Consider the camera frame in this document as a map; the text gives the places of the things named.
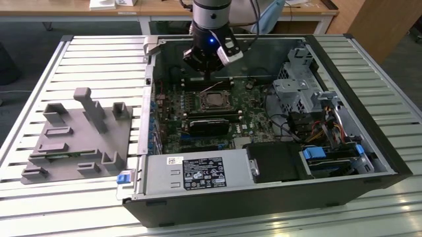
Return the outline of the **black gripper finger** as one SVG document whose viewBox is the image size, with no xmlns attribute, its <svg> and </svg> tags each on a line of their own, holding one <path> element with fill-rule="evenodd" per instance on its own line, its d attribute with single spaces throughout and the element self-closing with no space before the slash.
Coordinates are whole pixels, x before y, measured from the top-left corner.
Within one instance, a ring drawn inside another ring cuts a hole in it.
<svg viewBox="0 0 422 237">
<path fill-rule="evenodd" d="M 183 53 L 183 61 L 189 66 L 204 75 L 205 80 L 209 80 L 209 65 L 205 55 L 196 48 L 192 48 Z"/>
<path fill-rule="evenodd" d="M 212 79 L 212 74 L 225 67 L 217 52 L 208 51 L 208 80 Z"/>
</svg>

